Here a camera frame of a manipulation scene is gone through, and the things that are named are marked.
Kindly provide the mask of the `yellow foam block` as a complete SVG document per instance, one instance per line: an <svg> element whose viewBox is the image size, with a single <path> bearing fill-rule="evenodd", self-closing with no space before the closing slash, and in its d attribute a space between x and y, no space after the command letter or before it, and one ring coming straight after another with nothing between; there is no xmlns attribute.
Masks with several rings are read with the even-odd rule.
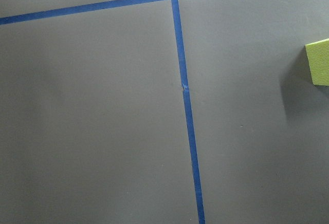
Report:
<svg viewBox="0 0 329 224"><path fill-rule="evenodd" d="M306 44L305 49L312 83L328 86L328 39Z"/></svg>

